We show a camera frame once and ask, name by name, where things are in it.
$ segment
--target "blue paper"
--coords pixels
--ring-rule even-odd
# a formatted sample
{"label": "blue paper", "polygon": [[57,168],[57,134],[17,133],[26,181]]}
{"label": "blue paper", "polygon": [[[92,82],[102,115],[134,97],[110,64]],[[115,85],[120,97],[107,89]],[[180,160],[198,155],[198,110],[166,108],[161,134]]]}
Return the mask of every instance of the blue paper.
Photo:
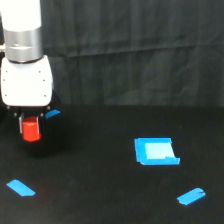
{"label": "blue paper", "polygon": [[46,117],[46,119],[48,119],[48,118],[53,117],[53,116],[55,116],[55,115],[57,115],[57,114],[60,114],[60,113],[61,113],[61,112],[58,111],[58,110],[52,110],[52,111],[48,112],[48,113],[45,115],[45,117]]}
{"label": "blue paper", "polygon": [[192,191],[178,197],[178,201],[180,204],[189,205],[190,203],[202,198],[205,196],[204,191],[201,188],[195,188]]}
{"label": "blue paper", "polygon": [[13,180],[7,184],[12,190],[21,196],[33,196],[35,192],[18,180]]}
{"label": "blue paper", "polygon": [[170,138],[135,139],[137,162],[143,165],[178,165],[180,159],[173,153]]}

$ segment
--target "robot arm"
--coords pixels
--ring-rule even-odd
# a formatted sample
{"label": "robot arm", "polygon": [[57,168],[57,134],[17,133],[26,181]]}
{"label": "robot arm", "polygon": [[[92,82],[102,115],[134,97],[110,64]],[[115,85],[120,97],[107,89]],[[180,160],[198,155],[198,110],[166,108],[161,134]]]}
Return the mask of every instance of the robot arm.
{"label": "robot arm", "polygon": [[[5,52],[2,100],[16,111],[23,138],[36,141],[44,130],[45,113],[52,109],[52,100],[59,103],[50,63],[43,54],[40,0],[0,0],[0,11],[5,40],[0,47]],[[37,115],[25,118],[23,111],[30,107],[37,109]]]}

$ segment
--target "red object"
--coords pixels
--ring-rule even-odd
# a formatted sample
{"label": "red object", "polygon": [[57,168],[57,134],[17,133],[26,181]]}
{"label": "red object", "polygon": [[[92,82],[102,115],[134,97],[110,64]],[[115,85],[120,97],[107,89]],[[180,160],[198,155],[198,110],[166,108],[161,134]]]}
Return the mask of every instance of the red object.
{"label": "red object", "polygon": [[23,120],[23,139],[28,142],[38,141],[41,134],[38,131],[37,117],[27,117]]}

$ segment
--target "blue tape piece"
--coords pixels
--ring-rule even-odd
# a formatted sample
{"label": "blue tape piece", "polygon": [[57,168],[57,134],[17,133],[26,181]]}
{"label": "blue tape piece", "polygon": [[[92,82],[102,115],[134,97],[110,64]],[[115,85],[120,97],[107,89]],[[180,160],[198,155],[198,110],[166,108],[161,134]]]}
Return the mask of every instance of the blue tape piece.
{"label": "blue tape piece", "polygon": [[146,143],[172,143],[170,138],[138,138],[134,140],[136,160],[143,165],[179,165],[180,158],[165,157],[164,159],[148,159]]}
{"label": "blue tape piece", "polygon": [[179,165],[180,158],[166,157],[165,159],[147,159],[141,160],[142,165]]}
{"label": "blue tape piece", "polygon": [[205,196],[204,191],[201,188],[195,188],[192,191],[178,197],[178,201],[180,204],[189,205],[190,203],[202,198]]}
{"label": "blue tape piece", "polygon": [[21,196],[33,196],[35,192],[18,180],[13,180],[7,184],[12,190]]}
{"label": "blue tape piece", "polygon": [[143,143],[172,143],[171,138],[138,138]]}
{"label": "blue tape piece", "polygon": [[139,141],[139,139],[135,139],[135,151],[137,162],[147,160],[147,154],[145,150],[145,143]]}
{"label": "blue tape piece", "polygon": [[53,117],[53,116],[55,116],[55,115],[57,115],[57,114],[60,114],[60,113],[61,113],[61,112],[58,111],[58,110],[52,110],[52,111],[48,112],[48,113],[45,115],[45,118],[48,119],[48,118]]}

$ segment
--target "white paper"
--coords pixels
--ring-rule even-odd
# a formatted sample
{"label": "white paper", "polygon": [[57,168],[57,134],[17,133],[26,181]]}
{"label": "white paper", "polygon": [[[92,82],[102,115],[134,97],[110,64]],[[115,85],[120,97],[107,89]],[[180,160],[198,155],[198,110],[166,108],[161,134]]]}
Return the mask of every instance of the white paper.
{"label": "white paper", "polygon": [[146,143],[147,159],[165,159],[175,157],[170,143]]}

